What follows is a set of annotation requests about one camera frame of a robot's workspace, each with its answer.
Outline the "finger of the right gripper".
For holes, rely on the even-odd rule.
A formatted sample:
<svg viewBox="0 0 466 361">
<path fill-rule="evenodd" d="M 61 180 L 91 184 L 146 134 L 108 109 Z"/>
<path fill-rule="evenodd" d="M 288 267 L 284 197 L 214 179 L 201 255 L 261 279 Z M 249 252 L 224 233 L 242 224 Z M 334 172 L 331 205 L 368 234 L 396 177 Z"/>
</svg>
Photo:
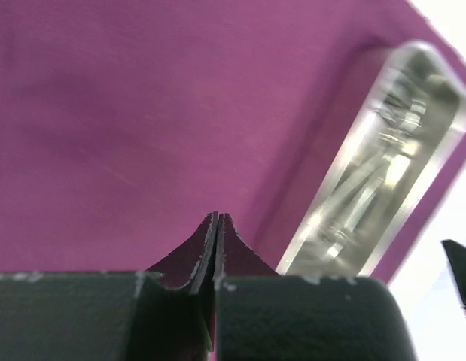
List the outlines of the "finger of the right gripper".
<svg viewBox="0 0 466 361">
<path fill-rule="evenodd" d="M 466 314 L 466 247 L 453 240 L 444 240 L 442 245 Z"/>
</svg>

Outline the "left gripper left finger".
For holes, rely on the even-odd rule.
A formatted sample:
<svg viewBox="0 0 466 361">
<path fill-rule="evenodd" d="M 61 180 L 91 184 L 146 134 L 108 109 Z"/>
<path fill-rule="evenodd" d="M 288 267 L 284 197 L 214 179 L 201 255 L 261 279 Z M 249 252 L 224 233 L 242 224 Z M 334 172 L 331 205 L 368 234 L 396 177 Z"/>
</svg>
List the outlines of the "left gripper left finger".
<svg viewBox="0 0 466 361">
<path fill-rule="evenodd" d="M 0 360 L 205 360 L 218 214 L 144 271 L 0 272 Z"/>
</svg>

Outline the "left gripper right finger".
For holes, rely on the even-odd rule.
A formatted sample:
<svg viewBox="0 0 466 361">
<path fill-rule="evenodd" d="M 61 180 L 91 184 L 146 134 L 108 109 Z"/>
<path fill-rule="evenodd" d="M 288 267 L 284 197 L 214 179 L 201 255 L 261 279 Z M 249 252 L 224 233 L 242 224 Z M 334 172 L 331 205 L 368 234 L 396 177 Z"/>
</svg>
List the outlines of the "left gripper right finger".
<svg viewBox="0 0 466 361">
<path fill-rule="evenodd" d="M 414 360 L 387 287 L 365 277 L 281 276 L 219 218 L 215 272 L 219 360 Z"/>
</svg>

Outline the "steel instrument tray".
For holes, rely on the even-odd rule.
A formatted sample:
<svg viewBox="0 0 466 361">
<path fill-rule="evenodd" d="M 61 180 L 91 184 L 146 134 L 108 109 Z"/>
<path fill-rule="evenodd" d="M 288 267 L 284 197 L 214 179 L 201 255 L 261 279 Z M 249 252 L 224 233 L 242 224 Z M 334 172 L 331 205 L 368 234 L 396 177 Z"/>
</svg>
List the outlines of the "steel instrument tray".
<svg viewBox="0 0 466 361">
<path fill-rule="evenodd" d="M 466 133 L 466 85 L 425 41 L 391 49 L 279 261 L 371 275 Z"/>
</svg>

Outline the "purple cloth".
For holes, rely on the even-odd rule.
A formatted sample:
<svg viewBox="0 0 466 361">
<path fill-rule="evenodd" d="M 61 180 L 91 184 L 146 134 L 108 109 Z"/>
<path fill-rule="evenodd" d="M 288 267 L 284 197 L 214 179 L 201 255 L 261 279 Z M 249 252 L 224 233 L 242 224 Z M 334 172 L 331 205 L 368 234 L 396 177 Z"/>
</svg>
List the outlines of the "purple cloth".
<svg viewBox="0 0 466 361">
<path fill-rule="evenodd" d="M 0 272 L 136 270 L 211 211 L 275 265 L 405 1 L 0 1 Z"/>
</svg>

